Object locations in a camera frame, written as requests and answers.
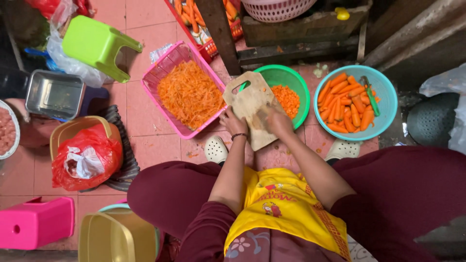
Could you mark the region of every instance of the yellow apron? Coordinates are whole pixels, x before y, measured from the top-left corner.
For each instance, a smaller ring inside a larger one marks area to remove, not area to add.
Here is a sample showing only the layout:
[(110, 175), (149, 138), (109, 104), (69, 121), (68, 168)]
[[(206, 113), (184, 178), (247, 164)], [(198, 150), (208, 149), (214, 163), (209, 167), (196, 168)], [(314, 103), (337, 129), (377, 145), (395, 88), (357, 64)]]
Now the yellow apron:
[(245, 199), (224, 251), (243, 232), (270, 228), (303, 238), (351, 261), (343, 220), (327, 213), (301, 174), (285, 168), (244, 170)]

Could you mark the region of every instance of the cutting board handle hole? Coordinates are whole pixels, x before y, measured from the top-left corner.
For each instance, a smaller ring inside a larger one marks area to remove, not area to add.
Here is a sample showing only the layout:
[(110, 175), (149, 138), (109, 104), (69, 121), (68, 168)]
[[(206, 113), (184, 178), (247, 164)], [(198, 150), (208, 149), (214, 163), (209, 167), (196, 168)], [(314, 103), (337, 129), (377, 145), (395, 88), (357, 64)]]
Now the cutting board handle hole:
[(251, 81), (244, 81), (241, 84), (239, 84), (237, 87), (233, 88), (232, 89), (232, 94), (236, 95), (240, 91), (240, 88), (241, 88), (242, 85), (244, 85), (244, 88), (246, 88), (249, 85), (251, 85)]

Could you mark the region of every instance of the stainless steel container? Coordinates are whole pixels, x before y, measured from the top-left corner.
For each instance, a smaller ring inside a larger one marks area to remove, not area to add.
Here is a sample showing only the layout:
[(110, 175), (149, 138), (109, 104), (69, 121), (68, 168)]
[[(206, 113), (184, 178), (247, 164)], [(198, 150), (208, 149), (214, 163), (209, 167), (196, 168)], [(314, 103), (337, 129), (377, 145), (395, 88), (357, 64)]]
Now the stainless steel container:
[(79, 115), (86, 84), (80, 76), (35, 70), (31, 74), (26, 110), (59, 120)]

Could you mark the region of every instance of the hand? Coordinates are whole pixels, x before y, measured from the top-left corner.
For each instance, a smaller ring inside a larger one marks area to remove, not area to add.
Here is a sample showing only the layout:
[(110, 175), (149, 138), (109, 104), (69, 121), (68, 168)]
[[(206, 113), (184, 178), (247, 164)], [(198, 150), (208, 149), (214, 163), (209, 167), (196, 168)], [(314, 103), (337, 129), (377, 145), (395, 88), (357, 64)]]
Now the hand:
[(239, 120), (232, 110), (232, 106), (228, 106), (226, 110), (220, 113), (220, 124), (226, 127), (226, 130), (231, 135), (245, 133), (247, 134), (247, 123), (246, 118), (243, 117)]
[(279, 139), (293, 135), (295, 131), (295, 127), (293, 126), (291, 119), (287, 115), (278, 112), (272, 107), (269, 107), (268, 110), (267, 124), (269, 130)]

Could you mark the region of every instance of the green plastic stool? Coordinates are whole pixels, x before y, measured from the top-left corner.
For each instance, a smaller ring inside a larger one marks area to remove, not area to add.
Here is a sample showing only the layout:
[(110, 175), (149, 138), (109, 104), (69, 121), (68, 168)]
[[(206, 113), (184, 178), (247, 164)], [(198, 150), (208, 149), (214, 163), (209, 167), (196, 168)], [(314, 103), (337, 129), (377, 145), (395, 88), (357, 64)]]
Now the green plastic stool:
[(63, 38), (63, 52), (88, 64), (120, 83), (129, 81), (130, 76), (115, 64), (120, 48), (127, 46), (141, 53), (143, 46), (138, 41), (115, 28), (79, 15), (71, 20)]

